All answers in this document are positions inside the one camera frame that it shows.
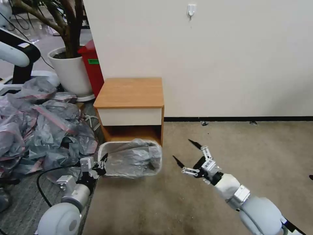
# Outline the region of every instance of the red bin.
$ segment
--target red bin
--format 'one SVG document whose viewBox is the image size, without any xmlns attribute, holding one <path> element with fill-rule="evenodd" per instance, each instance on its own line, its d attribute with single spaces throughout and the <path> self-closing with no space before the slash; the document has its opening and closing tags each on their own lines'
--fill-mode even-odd
<svg viewBox="0 0 313 235">
<path fill-rule="evenodd" d="M 92 91 L 97 98 L 104 83 L 104 80 L 94 41 L 89 41 L 85 46 L 78 50 L 78 53 L 82 55 L 82 59 L 84 61 L 87 74 L 91 83 Z"/>
</svg>

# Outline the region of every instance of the white drawer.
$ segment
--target white drawer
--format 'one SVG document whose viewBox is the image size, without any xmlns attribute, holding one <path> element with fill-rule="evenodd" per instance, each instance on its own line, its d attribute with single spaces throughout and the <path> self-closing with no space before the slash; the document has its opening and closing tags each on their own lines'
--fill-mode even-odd
<svg viewBox="0 0 313 235">
<path fill-rule="evenodd" d="M 98 109 L 103 126 L 161 125 L 162 108 Z"/>
</svg>

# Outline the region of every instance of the wastebasket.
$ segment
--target wastebasket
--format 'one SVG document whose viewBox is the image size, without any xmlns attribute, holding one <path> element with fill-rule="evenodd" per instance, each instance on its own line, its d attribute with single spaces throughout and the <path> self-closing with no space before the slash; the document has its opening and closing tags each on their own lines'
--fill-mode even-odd
<svg viewBox="0 0 313 235">
<path fill-rule="evenodd" d="M 89 41 L 85 46 L 81 47 L 78 50 L 78 53 L 82 55 L 82 59 L 87 70 L 92 91 L 94 92 L 94 95 L 97 98 L 102 88 L 104 80 L 94 41 L 93 40 Z"/>
<path fill-rule="evenodd" d="M 99 147 L 98 161 L 106 154 L 106 176 L 132 179 L 153 176 L 162 167 L 162 147 L 151 140 L 106 142 Z"/>
</svg>

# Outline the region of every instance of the wooden tabletop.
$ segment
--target wooden tabletop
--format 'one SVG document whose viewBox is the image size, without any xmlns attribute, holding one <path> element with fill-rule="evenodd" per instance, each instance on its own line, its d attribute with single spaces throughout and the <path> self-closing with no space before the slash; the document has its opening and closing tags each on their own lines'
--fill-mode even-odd
<svg viewBox="0 0 313 235">
<path fill-rule="evenodd" d="M 107 78 L 94 107 L 105 108 L 162 108 L 161 78 Z"/>
</svg>

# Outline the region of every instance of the white cable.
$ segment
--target white cable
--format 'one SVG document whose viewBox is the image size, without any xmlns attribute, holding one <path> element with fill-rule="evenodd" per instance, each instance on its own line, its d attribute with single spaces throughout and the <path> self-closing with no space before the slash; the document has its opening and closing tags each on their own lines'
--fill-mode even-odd
<svg viewBox="0 0 313 235">
<path fill-rule="evenodd" d="M 89 120 L 89 122 L 90 122 L 90 127 L 91 127 L 91 128 L 92 128 L 92 123 L 91 123 L 91 119 L 92 119 L 92 118 L 98 119 L 98 117 L 93 116 L 93 115 L 84 115 L 85 121 L 88 121 L 88 120 Z M 95 128 L 93 129 L 93 131 L 96 131 L 96 130 L 99 128 L 99 126 L 100 126 L 100 123 L 98 123 L 98 124 L 95 126 Z"/>
</svg>

